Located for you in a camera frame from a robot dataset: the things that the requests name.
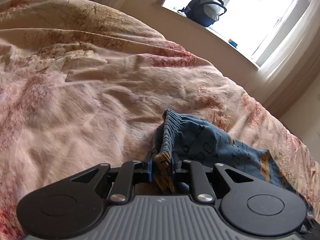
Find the metal screw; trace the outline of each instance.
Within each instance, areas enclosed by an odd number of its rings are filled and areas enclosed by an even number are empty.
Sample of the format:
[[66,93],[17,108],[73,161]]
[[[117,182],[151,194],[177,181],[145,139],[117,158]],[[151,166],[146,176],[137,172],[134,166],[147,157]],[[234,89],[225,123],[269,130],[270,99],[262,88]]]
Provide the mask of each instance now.
[[203,193],[197,196],[197,200],[199,200],[200,202],[210,202],[213,200],[213,196],[211,196],[210,194]]
[[110,200],[112,200],[113,202],[123,202],[125,201],[125,199],[125,195],[122,194],[113,194],[110,196]]

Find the ribbed plastic surface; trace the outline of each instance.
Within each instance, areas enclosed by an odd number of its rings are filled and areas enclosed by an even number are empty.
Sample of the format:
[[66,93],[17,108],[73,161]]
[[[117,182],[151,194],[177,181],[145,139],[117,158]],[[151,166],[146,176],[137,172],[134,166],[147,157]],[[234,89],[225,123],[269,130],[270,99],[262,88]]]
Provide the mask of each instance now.
[[[189,196],[136,196],[123,206],[111,207],[92,231],[72,240],[254,240],[228,227],[210,206]],[[298,235],[278,237],[301,240]],[[27,236],[25,240],[39,240]]]

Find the bedspread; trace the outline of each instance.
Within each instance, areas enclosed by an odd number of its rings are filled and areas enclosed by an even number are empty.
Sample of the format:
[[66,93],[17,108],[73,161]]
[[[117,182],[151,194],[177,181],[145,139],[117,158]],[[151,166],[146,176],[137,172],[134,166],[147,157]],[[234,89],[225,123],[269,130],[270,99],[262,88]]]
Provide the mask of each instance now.
[[166,108],[268,148],[319,221],[318,163],[211,63],[91,1],[9,0],[0,4],[0,239],[23,235],[15,208],[28,192],[143,159]]

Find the window sill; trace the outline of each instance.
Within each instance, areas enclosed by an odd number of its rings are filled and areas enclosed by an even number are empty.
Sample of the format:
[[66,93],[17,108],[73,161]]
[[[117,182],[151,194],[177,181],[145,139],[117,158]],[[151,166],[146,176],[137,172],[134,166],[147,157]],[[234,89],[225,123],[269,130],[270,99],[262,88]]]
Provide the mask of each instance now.
[[[157,7],[161,7],[163,8],[164,10],[167,10],[167,11],[171,11],[172,13],[175,13],[175,14],[178,14],[180,15],[181,17],[183,18],[186,18],[186,20],[188,21],[191,21],[189,18],[187,18],[186,16],[178,13],[176,10],[174,9],[168,9],[168,8],[165,8],[165,7],[162,7],[161,5],[159,5],[158,3],[154,3],[155,6]],[[252,63],[252,65],[258,70],[259,69],[259,66],[249,57],[247,56],[245,53],[241,52],[241,50],[235,48],[234,46],[232,46],[228,40],[224,37],[222,37],[219,33],[215,32],[214,30],[208,28],[208,27],[203,27],[202,25],[200,24],[197,24],[199,26],[199,28],[205,28],[207,29],[210,33],[212,33],[213,35],[217,36],[218,38],[220,38],[221,40],[223,40],[225,43],[227,43],[231,48],[235,49],[238,53],[240,53],[243,57],[245,57],[248,61],[250,61],[250,63]]]

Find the window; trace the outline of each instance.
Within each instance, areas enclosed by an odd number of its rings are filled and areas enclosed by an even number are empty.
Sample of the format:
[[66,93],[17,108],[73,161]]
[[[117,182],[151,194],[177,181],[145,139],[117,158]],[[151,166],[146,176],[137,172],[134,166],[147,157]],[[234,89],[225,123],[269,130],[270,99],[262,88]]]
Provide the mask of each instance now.
[[[163,7],[177,11],[191,0],[165,0]],[[258,65],[271,55],[297,23],[309,3],[307,0],[223,0],[227,13],[209,28]]]

